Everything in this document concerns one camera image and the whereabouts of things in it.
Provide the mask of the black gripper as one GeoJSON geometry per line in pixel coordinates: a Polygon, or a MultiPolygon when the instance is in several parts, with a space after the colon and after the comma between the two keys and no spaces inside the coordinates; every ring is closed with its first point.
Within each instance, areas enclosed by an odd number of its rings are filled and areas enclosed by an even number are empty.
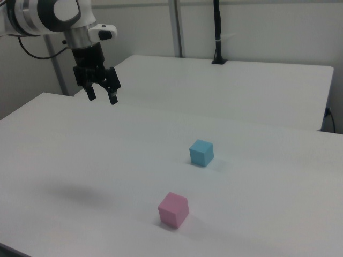
{"type": "Polygon", "coordinates": [[[76,66],[73,71],[78,86],[82,87],[90,101],[96,99],[93,84],[99,84],[103,87],[114,105],[118,102],[117,90],[121,87],[117,73],[114,67],[106,68],[104,66],[105,58],[100,43],[81,49],[72,49],[76,66]]]}

